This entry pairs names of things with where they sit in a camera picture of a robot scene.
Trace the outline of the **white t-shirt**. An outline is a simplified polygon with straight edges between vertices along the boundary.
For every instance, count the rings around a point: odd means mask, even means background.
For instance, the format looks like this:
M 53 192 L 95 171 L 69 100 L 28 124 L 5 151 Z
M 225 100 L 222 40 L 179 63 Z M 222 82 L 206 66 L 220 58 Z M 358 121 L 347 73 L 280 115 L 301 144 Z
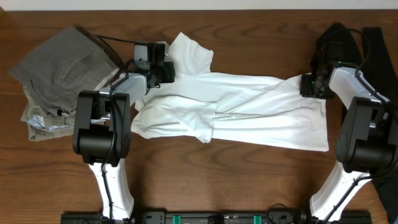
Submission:
M 213 51 L 179 34 L 169 48 L 175 81 L 136 101 L 131 131 L 150 138 L 192 136 L 326 152 L 326 103 L 299 93 L 300 76 L 210 70 Z

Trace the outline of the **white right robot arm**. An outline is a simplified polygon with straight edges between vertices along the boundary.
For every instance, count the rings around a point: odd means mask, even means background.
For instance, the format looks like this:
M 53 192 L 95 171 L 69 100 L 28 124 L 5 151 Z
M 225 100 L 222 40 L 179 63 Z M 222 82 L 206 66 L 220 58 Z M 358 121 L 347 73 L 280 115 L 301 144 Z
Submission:
M 357 65 L 341 61 L 302 75 L 300 94 L 319 99 L 338 96 L 347 110 L 336 142 L 336 164 L 299 218 L 300 223 L 339 223 L 362 186 L 397 169 L 397 110 Z

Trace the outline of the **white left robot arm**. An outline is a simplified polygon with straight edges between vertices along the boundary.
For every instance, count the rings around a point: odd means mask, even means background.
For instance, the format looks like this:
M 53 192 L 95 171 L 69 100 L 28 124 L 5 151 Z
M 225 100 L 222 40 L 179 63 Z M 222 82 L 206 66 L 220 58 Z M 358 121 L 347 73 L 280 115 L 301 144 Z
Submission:
M 131 106 L 150 89 L 175 80 L 174 64 L 166 58 L 168 43 L 136 42 L 134 57 L 110 86 L 83 90 L 78 95 L 73 150 L 96 177 L 103 211 L 80 223 L 130 223 L 134 198 L 130 193 L 125 158 L 131 147 Z

